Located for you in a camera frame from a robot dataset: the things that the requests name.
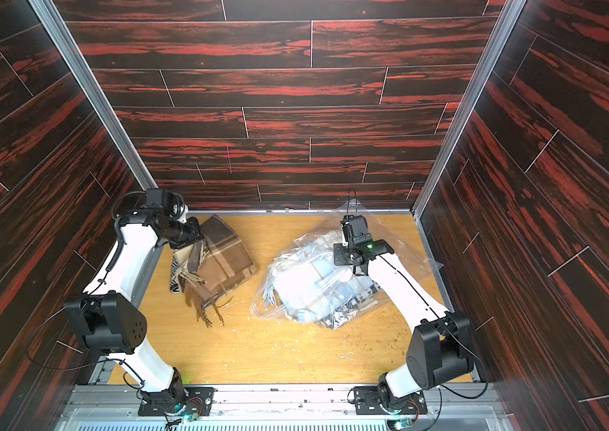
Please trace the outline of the clear plastic vacuum bag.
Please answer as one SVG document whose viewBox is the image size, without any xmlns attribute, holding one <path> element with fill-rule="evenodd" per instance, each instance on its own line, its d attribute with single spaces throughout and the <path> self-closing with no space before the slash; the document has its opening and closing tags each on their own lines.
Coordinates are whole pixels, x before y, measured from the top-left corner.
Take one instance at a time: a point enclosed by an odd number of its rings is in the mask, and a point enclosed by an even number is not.
<svg viewBox="0 0 609 431">
<path fill-rule="evenodd" d="M 351 199 L 266 267 L 250 311 L 337 330 L 391 302 L 410 328 L 446 316 L 428 292 L 436 264 Z"/>
</svg>

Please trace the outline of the brown plaid fringed scarf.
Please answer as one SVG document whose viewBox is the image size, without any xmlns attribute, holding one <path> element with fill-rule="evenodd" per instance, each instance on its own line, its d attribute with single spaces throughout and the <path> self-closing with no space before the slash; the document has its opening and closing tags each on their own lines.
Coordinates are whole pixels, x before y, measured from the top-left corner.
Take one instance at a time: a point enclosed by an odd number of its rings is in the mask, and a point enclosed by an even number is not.
<svg viewBox="0 0 609 431">
<path fill-rule="evenodd" d="M 258 268 L 236 231 L 218 215 L 205 220 L 200 232 L 201 240 L 173 252 L 170 291 L 184 295 L 197 319 L 210 328 L 207 310 L 223 323 L 219 301 L 256 275 Z"/>
</svg>

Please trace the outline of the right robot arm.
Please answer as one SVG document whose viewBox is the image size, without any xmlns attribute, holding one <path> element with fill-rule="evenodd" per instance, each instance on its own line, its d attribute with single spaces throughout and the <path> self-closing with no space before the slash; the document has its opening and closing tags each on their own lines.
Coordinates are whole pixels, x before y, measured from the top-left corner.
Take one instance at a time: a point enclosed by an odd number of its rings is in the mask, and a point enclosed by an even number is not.
<svg viewBox="0 0 609 431">
<path fill-rule="evenodd" d="M 387 241 L 373 239 L 365 217 L 344 215 L 340 226 L 343 241 L 334 246 L 334 264 L 371 278 L 412 330 L 405 364 L 379 378 L 377 392 L 383 409 L 395 413 L 414 394 L 471 373 L 475 355 L 470 320 L 436 301 L 405 269 Z"/>
</svg>

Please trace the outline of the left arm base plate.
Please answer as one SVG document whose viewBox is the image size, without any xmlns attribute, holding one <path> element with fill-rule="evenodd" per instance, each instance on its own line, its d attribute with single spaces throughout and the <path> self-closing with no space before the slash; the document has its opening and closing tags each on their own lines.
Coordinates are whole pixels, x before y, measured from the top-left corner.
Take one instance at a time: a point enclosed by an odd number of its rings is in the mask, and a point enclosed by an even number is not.
<svg viewBox="0 0 609 431">
<path fill-rule="evenodd" d="M 182 390 L 171 389 L 159 393 L 142 391 L 138 415 L 140 417 L 182 418 L 193 420 L 209 416 L 216 389 L 210 386 L 185 386 Z"/>
</svg>

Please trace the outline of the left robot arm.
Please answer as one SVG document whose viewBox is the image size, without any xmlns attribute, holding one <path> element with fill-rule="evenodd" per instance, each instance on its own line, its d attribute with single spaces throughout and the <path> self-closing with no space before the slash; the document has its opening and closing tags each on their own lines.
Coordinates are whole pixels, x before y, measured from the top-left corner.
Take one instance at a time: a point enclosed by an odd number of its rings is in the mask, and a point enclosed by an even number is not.
<svg viewBox="0 0 609 431">
<path fill-rule="evenodd" d="M 133 299 L 150 280 L 148 261 L 164 246 L 179 249 L 202 239 L 196 218 L 182 197 L 163 189 L 133 192 L 138 208 L 114 210 L 115 249 L 82 296 L 65 306 L 69 323 L 84 345 L 114 362 L 139 386 L 144 404 L 178 413 L 188 396 L 176 368 L 148 341 L 148 322 Z"/>
</svg>

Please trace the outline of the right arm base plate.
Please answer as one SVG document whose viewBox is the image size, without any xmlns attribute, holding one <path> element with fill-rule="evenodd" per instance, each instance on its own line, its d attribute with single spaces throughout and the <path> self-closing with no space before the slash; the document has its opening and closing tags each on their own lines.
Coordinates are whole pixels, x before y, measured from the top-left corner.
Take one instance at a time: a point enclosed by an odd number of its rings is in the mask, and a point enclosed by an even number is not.
<svg viewBox="0 0 609 431">
<path fill-rule="evenodd" d="M 426 415 L 428 408 L 423 393 L 411 393 L 401 398 L 391 395 L 378 385 L 354 386 L 347 395 L 358 416 Z"/>
</svg>

